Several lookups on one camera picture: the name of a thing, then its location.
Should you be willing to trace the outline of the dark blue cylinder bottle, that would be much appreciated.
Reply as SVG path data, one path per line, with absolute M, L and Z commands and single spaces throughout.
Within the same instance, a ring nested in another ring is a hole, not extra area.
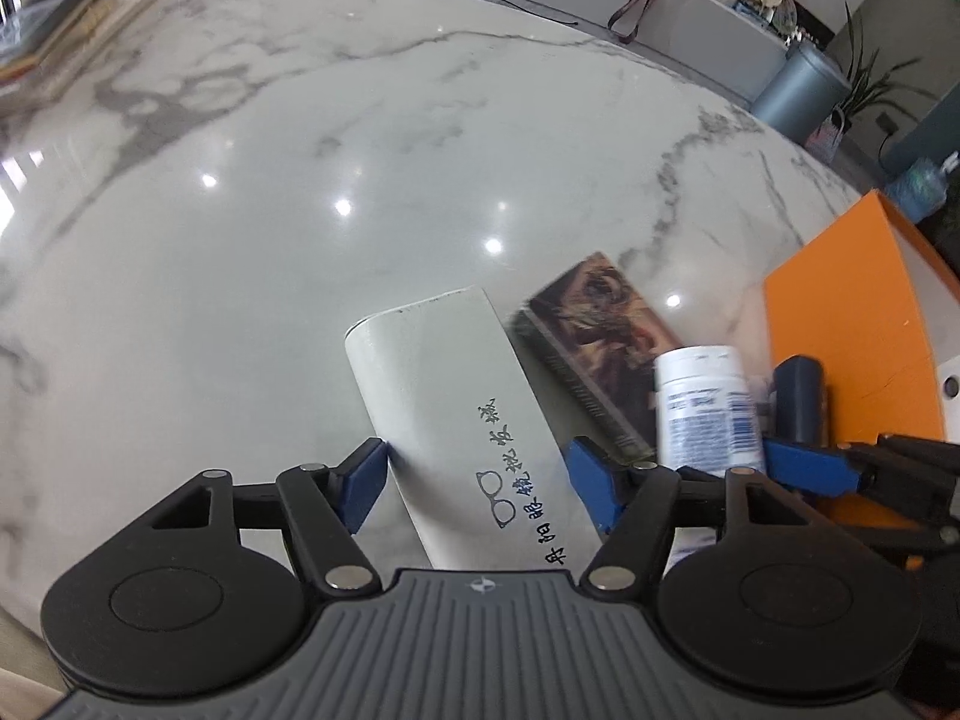
M 823 366 L 809 356 L 793 356 L 773 372 L 773 434 L 796 444 L 825 442 L 827 388 Z

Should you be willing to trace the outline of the white glasses case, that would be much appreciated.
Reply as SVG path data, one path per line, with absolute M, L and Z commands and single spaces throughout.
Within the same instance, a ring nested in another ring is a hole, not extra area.
M 482 289 L 366 317 L 345 351 L 431 567 L 584 571 L 601 540 Z

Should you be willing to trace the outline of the white pill bottle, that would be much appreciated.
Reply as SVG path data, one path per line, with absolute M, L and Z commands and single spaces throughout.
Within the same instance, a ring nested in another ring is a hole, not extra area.
M 754 397 L 734 346 L 685 346 L 654 361 L 658 462 L 724 478 L 765 470 Z

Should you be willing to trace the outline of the picture card box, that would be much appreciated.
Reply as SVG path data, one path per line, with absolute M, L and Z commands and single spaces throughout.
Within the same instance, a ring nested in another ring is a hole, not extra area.
M 512 327 L 620 454 L 656 453 L 654 361 L 682 340 L 607 255 L 589 255 L 540 289 Z

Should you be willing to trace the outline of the orange white storage box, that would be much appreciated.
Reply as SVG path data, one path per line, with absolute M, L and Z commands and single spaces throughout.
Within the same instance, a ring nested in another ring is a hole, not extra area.
M 827 435 L 855 493 L 803 493 L 872 546 L 958 546 L 958 280 L 895 205 L 871 192 L 766 278 L 778 367 L 823 366 Z

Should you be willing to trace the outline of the blue water jug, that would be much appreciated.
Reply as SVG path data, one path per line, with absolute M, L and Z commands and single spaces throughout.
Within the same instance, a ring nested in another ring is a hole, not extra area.
M 942 163 L 919 158 L 884 188 L 884 195 L 908 220 L 919 223 L 944 206 L 950 179 L 957 169 L 957 151 L 952 151 Z

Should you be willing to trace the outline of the grey metal trash can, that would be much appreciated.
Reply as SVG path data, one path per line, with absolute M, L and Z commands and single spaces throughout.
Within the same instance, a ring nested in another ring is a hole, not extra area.
M 802 41 L 789 47 L 786 62 L 752 103 L 750 114 L 804 145 L 850 91 L 850 80 L 835 60 Z

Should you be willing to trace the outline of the green potted plant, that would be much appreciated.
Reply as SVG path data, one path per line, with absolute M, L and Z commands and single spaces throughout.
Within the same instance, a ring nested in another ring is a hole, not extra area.
M 887 68 L 880 68 L 880 49 L 867 49 L 866 30 L 862 16 L 854 13 L 850 5 L 844 5 L 846 23 L 839 33 L 844 49 L 841 54 L 828 52 L 827 57 L 835 62 L 836 68 L 846 82 L 846 94 L 827 115 L 828 125 L 838 132 L 846 133 L 854 124 L 854 119 L 869 109 L 895 110 L 905 115 L 908 121 L 918 124 L 919 117 L 910 112 L 896 95 L 903 93 L 926 101 L 937 101 L 929 89 L 908 83 L 903 73 L 921 64 L 919 57 L 901 60 Z

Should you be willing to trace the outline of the stack of books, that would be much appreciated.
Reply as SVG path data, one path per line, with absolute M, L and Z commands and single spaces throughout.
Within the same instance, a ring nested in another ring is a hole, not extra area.
M 65 93 L 114 37 L 158 0 L 31 0 L 2 23 L 2 115 Z

